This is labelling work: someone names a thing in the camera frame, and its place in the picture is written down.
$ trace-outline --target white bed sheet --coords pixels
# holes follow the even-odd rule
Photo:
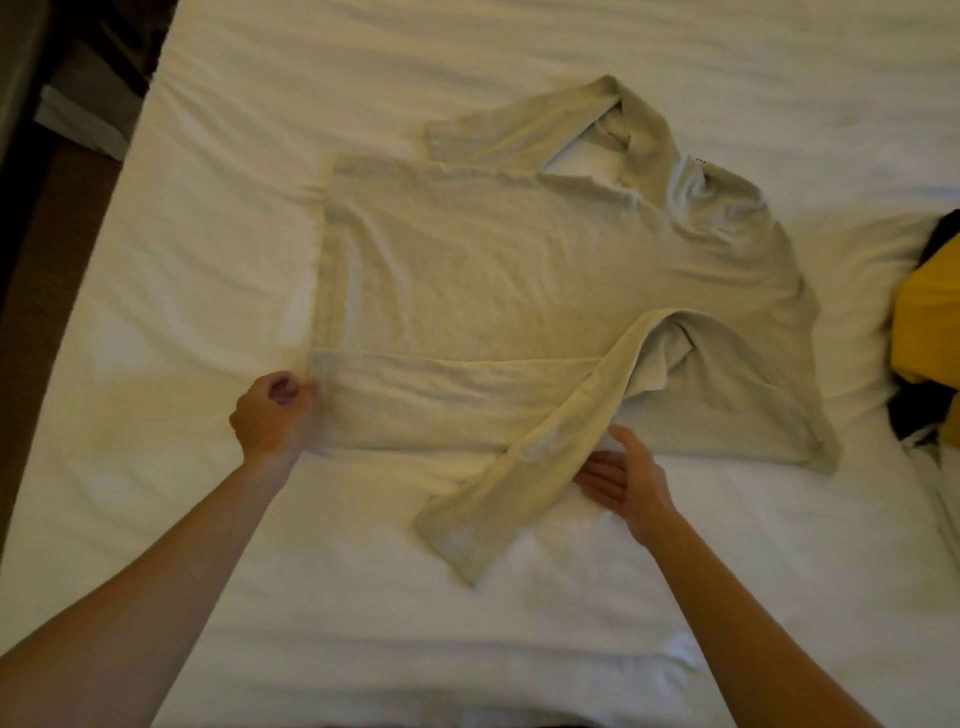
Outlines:
[[[879,717],[960,720],[960,587],[881,407],[890,292],[960,198],[960,10],[902,5],[181,0],[44,403],[0,648],[204,495],[237,462],[238,393],[302,367],[334,153],[414,156],[426,120],[613,73],[767,191],[847,449],[830,482],[670,458],[675,500]],[[649,656],[695,662],[648,556],[577,494],[456,584],[407,524],[433,475],[478,465],[304,458],[161,722],[728,721],[708,675]]]

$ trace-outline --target carpet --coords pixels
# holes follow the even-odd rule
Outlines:
[[[0,309],[0,553],[47,380],[121,165],[57,138]]]

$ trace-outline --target wooden furniture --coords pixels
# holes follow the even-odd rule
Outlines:
[[[146,42],[110,0],[50,0],[55,17],[86,43],[139,97],[147,95],[149,83],[141,67],[120,47],[143,51]]]

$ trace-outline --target hand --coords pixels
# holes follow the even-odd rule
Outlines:
[[[626,452],[592,453],[573,482],[590,500],[626,521],[638,543],[649,546],[660,522],[676,514],[666,474],[630,429],[611,425],[608,432]]]
[[[255,381],[230,415],[244,462],[270,458],[293,465],[306,446],[310,415],[319,401],[317,382],[292,372]]]

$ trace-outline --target yellow cloth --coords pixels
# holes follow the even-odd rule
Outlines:
[[[960,390],[960,235],[900,284],[891,335],[891,366],[904,379]],[[960,447],[960,396],[940,436]]]

